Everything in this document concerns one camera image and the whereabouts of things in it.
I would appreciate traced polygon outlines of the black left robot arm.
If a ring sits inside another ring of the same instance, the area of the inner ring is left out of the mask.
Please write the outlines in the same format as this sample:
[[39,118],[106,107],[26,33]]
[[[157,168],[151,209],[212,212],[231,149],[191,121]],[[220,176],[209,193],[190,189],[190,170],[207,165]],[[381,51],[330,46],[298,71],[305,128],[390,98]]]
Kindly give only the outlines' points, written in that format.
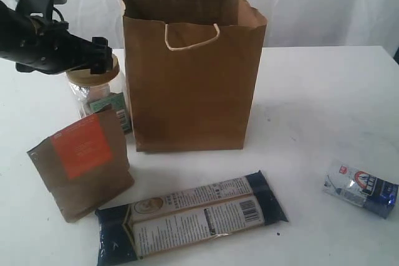
[[88,70],[99,75],[113,67],[112,50],[104,37],[91,41],[71,34],[64,20],[23,16],[1,3],[1,58],[21,73],[57,75]]

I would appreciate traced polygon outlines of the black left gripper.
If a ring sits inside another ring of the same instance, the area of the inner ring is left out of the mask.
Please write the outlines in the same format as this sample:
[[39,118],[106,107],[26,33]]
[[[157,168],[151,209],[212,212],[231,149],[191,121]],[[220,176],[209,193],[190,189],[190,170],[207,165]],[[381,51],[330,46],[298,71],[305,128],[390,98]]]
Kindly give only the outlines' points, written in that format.
[[106,38],[93,37],[90,42],[77,37],[68,31],[66,21],[45,22],[43,18],[30,18],[29,25],[29,30],[19,39],[14,58],[17,71],[55,75],[85,67],[91,56],[91,74],[112,70],[112,49]]

